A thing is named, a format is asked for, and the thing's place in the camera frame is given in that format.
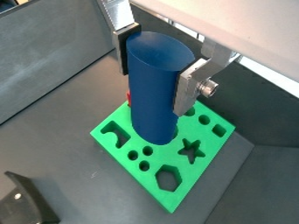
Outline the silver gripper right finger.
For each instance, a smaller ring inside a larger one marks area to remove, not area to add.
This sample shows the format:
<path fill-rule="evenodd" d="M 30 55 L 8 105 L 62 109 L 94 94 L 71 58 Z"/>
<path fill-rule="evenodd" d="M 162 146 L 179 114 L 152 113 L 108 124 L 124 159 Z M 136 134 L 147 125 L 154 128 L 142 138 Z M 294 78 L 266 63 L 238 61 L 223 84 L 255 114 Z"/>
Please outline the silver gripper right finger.
<path fill-rule="evenodd" d="M 172 112 L 183 116 L 196 102 L 199 95 L 211 97 L 219 84 L 211 77 L 238 58 L 238 54 L 224 45 L 206 38 L 202 44 L 203 58 L 195 60 L 179 74 L 172 103 Z"/>

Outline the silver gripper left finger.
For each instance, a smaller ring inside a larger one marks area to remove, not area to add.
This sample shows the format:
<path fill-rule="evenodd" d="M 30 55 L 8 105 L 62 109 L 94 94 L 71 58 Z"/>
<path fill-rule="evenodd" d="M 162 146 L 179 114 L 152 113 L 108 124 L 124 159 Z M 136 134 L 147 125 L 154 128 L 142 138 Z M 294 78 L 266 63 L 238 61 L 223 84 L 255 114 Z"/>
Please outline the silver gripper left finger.
<path fill-rule="evenodd" d="M 142 25 L 135 21 L 128 0 L 98 0 L 98 5 L 111 30 L 119 70 L 127 75 L 127 38 L 142 31 Z"/>

